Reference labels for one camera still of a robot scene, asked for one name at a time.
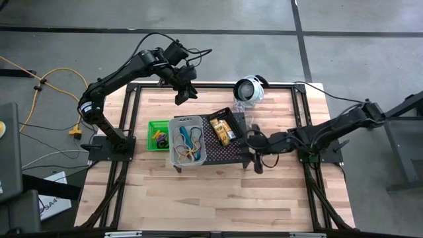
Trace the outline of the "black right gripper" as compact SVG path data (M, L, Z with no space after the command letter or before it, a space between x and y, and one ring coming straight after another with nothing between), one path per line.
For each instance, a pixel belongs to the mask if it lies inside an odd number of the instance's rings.
M276 154L276 151L272 149L272 143L276 140L276 134L266 136L260 130L248 130L246 137L246 145L257 152L254 154L254 171L257 174L262 174L262 156L259 153L262 155Z

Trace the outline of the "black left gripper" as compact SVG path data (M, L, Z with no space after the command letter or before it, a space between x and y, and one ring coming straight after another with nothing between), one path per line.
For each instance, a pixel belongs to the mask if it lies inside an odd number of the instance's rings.
M167 84L170 85L174 90L178 91L178 94L175 96L174 100L176 105L181 105L189 98L198 98L197 90L193 86L190 86L191 81L195 80L196 78L196 67L192 64L184 65L181 68L172 68L171 75L167 78ZM190 86L188 91L183 91L188 86Z

